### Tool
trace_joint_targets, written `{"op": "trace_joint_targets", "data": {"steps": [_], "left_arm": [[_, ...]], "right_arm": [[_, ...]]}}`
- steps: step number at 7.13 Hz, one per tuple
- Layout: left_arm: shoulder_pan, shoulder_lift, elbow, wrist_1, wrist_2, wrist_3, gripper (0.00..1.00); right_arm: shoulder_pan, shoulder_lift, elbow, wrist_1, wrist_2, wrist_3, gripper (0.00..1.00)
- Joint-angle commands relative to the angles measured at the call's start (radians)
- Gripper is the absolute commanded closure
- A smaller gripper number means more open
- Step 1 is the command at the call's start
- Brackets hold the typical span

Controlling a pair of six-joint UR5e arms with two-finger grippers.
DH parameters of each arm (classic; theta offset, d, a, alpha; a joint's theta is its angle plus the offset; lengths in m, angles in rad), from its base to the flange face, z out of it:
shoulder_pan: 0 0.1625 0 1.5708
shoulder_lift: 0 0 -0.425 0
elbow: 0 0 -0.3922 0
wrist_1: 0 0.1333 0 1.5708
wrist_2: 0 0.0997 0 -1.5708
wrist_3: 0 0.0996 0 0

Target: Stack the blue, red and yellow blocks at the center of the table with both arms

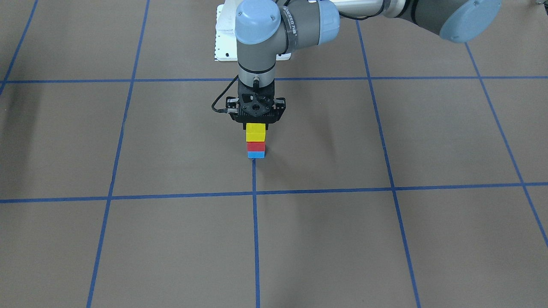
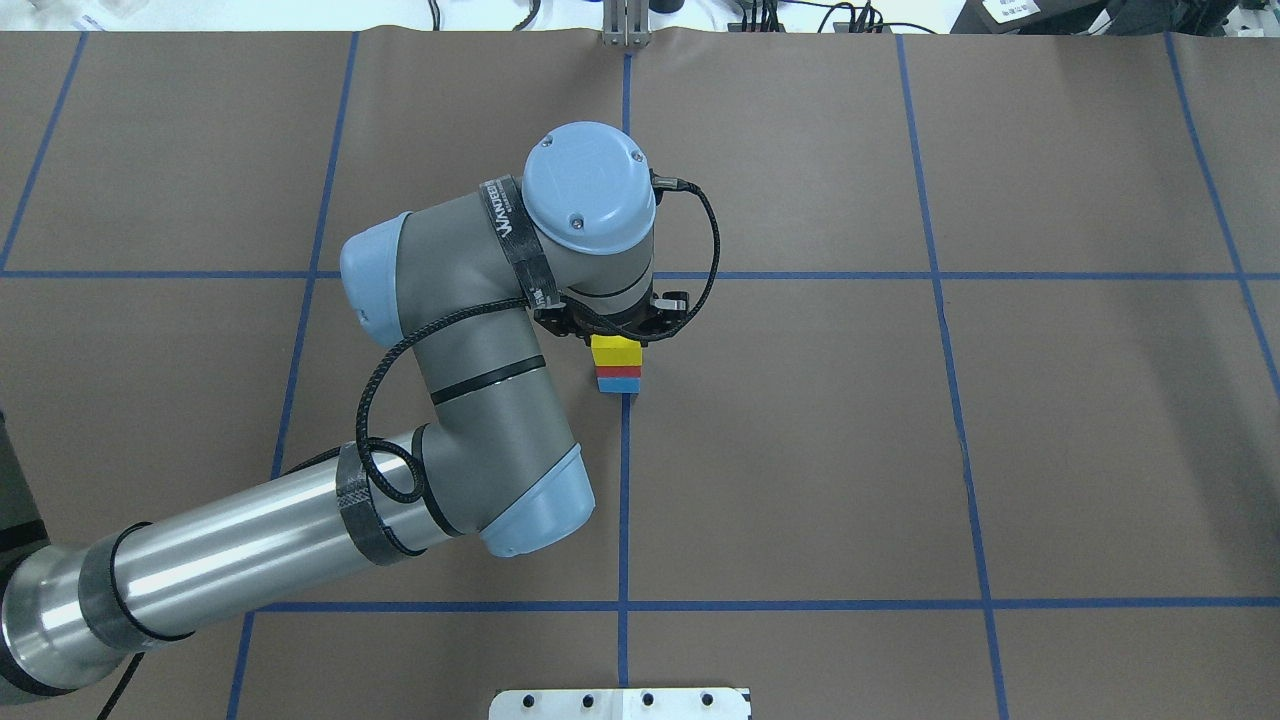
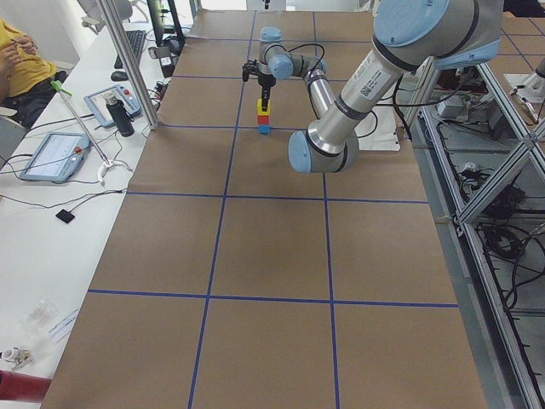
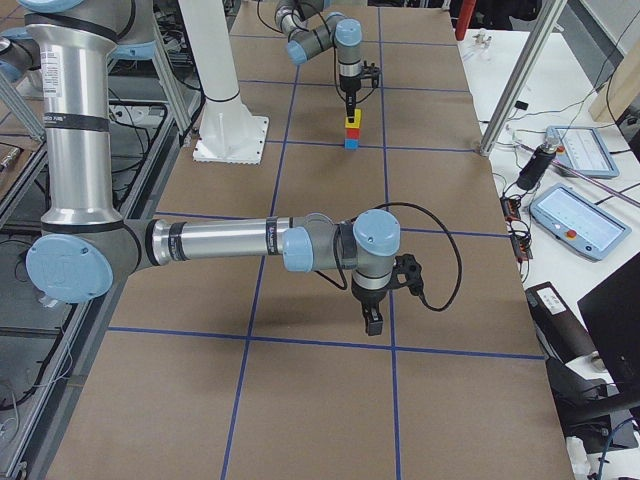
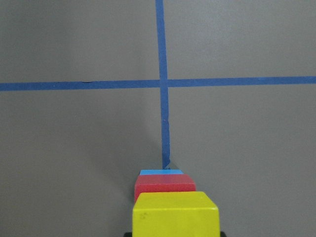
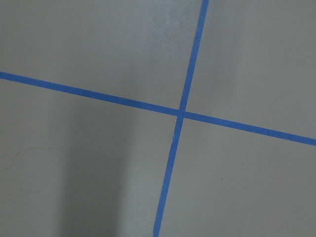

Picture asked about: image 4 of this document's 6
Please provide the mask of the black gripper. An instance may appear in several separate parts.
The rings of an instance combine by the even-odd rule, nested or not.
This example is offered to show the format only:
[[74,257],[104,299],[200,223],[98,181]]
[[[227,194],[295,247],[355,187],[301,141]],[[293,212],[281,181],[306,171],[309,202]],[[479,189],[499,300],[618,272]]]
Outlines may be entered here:
[[355,282],[351,284],[351,293],[361,304],[365,333],[368,336],[382,334],[384,318],[380,312],[380,303],[385,299],[387,292],[387,287],[370,290]]
[[345,94],[346,116],[353,116],[357,107],[357,93],[362,87],[359,76],[339,76],[339,88]]

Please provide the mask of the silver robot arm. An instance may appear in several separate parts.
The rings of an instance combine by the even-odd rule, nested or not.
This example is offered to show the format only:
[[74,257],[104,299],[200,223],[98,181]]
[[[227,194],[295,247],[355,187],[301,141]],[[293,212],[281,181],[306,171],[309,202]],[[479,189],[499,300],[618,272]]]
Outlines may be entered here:
[[[149,60],[158,50],[151,1],[22,1],[20,5],[27,10],[27,26],[98,35],[115,44],[116,59]],[[360,52],[361,25],[339,12],[322,15],[330,5],[329,1],[280,1],[271,29],[287,37],[287,54],[296,65],[326,50],[335,51],[339,66],[336,89],[345,103],[346,120],[353,124],[366,66]]]
[[334,223],[304,217],[167,223],[127,220],[114,207],[107,61],[118,47],[153,40],[147,1],[28,1],[25,24],[40,50],[51,206],[26,269],[46,295],[84,303],[133,273],[172,261],[279,255],[295,272],[350,271],[365,330],[379,309],[400,246],[397,219],[381,209]]

